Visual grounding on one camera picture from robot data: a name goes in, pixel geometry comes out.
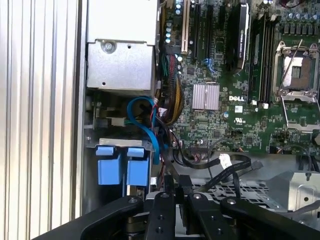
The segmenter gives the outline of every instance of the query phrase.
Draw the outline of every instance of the blue plastic tab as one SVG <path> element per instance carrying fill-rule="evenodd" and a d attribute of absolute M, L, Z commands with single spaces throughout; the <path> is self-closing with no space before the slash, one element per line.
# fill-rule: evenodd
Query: blue plastic tab
<path fill-rule="evenodd" d="M 126 184 L 133 186 L 147 186 L 149 179 L 149 157 L 144 160 L 129 160 Z"/>
<path fill-rule="evenodd" d="M 123 177 L 121 156 L 116 159 L 98 161 L 98 184 L 119 185 Z"/>
<path fill-rule="evenodd" d="M 129 147 L 126 155 L 132 158 L 143 158 L 145 149 L 141 147 Z"/>
<path fill-rule="evenodd" d="M 112 156 L 114 154 L 113 146 L 98 146 L 95 151 L 96 156 Z"/>

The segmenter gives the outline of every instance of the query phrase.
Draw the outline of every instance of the wire bundle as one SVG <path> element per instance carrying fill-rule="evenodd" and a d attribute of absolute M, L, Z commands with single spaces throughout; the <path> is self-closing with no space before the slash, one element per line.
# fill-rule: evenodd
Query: wire bundle
<path fill-rule="evenodd" d="M 290 0 L 280 0 L 280 5 L 286 9 L 294 9 L 294 8 L 300 6 L 301 4 L 303 4 L 305 1 L 306 0 L 300 0 L 296 5 L 288 6 L 287 4 L 290 2 Z"/>
<path fill-rule="evenodd" d="M 166 125 L 175 123 L 184 109 L 184 91 L 178 73 L 178 61 L 174 54 L 165 54 L 161 58 L 163 77 L 167 82 L 168 106 L 162 121 Z"/>

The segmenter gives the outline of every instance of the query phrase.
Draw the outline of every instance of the ram slot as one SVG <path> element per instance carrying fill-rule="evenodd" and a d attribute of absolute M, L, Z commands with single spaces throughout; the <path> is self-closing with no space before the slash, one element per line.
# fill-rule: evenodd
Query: ram slot
<path fill-rule="evenodd" d="M 266 18 L 255 19 L 252 23 L 250 44 L 250 77 L 248 102 L 256 103 L 260 97 L 260 84 L 262 83 L 262 66 L 263 66 L 263 47 L 265 35 Z"/>
<path fill-rule="evenodd" d="M 184 0 L 183 20 L 182 20 L 182 43 L 181 43 L 181 53 L 182 54 L 188 54 L 190 4 L 191 4 L 190 0 Z"/>
<path fill-rule="evenodd" d="M 193 59 L 199 58 L 199 38 L 200 38 L 200 22 L 201 22 L 201 5 L 196 4 L 194 8 L 194 24 L 193 24 Z"/>
<path fill-rule="evenodd" d="M 206 23 L 205 23 L 205 29 L 206 29 L 205 56 L 207 59 L 211 57 L 213 17 L 214 17 L 214 6 L 208 5 L 207 12 L 206 12 Z"/>
<path fill-rule="evenodd" d="M 262 47 L 262 63 L 261 63 L 261 83 L 259 92 L 259 102 L 264 104 L 270 104 L 271 101 L 271 88 L 272 88 L 272 70 L 273 59 L 275 49 L 275 29 L 276 20 L 272 20 L 268 17 L 262 19 L 265 21 L 263 30 L 263 47 Z"/>

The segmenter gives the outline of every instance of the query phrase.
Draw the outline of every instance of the white label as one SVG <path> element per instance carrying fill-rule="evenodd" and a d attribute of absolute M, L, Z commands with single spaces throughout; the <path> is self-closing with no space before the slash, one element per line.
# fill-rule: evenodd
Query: white label
<path fill-rule="evenodd" d="M 229 101 L 244 102 L 245 99 L 243 96 L 229 96 Z"/>
<path fill-rule="evenodd" d="M 254 48 L 254 58 L 253 58 L 253 64 L 258 64 L 259 59 L 259 41 L 260 41 L 260 33 L 255 36 L 255 48 Z"/>
<path fill-rule="evenodd" d="M 235 106 L 234 107 L 234 112 L 236 114 L 242 114 L 244 107 L 243 106 Z"/>
<path fill-rule="evenodd" d="M 236 117 L 236 118 L 234 119 L 234 122 L 235 122 L 236 124 L 245 124 L 245 123 L 246 123 L 246 121 L 243 120 L 242 117 Z"/>
<path fill-rule="evenodd" d="M 226 153 L 220 154 L 219 159 L 220 159 L 220 164 L 223 169 L 226 169 L 226 168 L 232 166 L 230 156 L 228 154 L 226 154 Z"/>
<path fill-rule="evenodd" d="M 167 109 L 166 109 L 166 108 L 159 107 L 158 111 L 159 111 L 159 116 L 160 116 L 160 118 L 161 118 L 161 117 L 165 114 L 165 112 L 167 111 Z"/>

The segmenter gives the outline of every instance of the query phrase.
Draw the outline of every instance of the yellow wire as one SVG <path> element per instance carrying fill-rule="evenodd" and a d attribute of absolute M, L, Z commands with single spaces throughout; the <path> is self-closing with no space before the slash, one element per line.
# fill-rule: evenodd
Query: yellow wire
<path fill-rule="evenodd" d="M 178 79 L 176 80 L 176 95 L 175 95 L 175 105 L 173 109 L 173 115 L 172 115 L 172 120 L 168 122 L 168 124 L 172 124 L 173 120 L 175 120 L 178 116 L 178 111 L 179 111 L 179 106 L 180 106 L 180 84 Z"/>

